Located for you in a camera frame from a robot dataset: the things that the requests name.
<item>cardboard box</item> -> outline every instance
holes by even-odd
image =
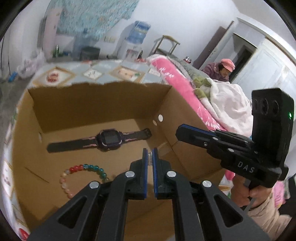
[[[15,126],[12,161],[17,197],[28,227],[32,230],[68,201],[59,183],[65,169],[84,163],[98,165],[113,180],[127,171],[131,162],[141,159],[143,148],[158,147],[160,158],[170,161],[175,171],[190,180],[209,179],[218,184],[224,174],[219,160],[205,149],[177,141],[175,132],[183,123],[207,130],[168,85],[122,81],[26,90]],[[150,128],[152,137],[108,152],[46,150],[51,142],[94,136],[108,128],[122,132]],[[70,190],[75,192],[92,180],[101,181],[93,172],[67,177]],[[154,198],[149,167],[148,198],[129,202],[125,240],[166,240],[173,234],[171,201]]]

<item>plastic bag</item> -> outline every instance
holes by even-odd
[[[46,63],[46,58],[42,50],[36,50],[32,53],[30,60],[25,60],[23,65],[17,67],[17,73],[22,78],[32,76],[40,67]]]

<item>pink blanket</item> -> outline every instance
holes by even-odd
[[[163,78],[173,86],[197,113],[209,130],[225,129],[211,116],[193,92],[190,82],[181,74],[176,66],[165,56],[153,55],[148,61],[157,68]]]

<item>beaded bracelet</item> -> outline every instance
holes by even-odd
[[[66,169],[62,175],[61,178],[59,180],[62,189],[64,189],[64,192],[67,194],[68,198],[72,198],[74,196],[73,193],[70,192],[70,190],[68,189],[68,185],[66,183],[66,176],[69,174],[72,174],[74,172],[79,172],[79,171],[92,171],[92,172],[96,172],[100,178],[102,179],[103,182],[108,182],[109,178],[107,178],[107,174],[104,172],[103,168],[99,168],[99,166],[94,166],[94,165],[88,165],[88,164],[84,164],[84,165],[79,165],[79,166],[74,166],[74,167],[70,167],[69,169]]]

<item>metal screw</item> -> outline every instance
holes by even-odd
[[[127,171],[126,172],[126,177],[134,177],[135,173],[133,171]]]
[[[168,177],[175,177],[177,175],[177,173],[175,173],[174,171],[168,171],[167,175],[168,175]]]
[[[212,186],[212,183],[208,180],[205,180],[202,182],[202,185],[206,188],[210,188]]]
[[[91,189],[98,188],[99,186],[100,186],[100,184],[99,184],[98,182],[96,182],[96,181],[93,181],[93,182],[91,182],[91,183],[89,184],[89,187],[90,187]]]

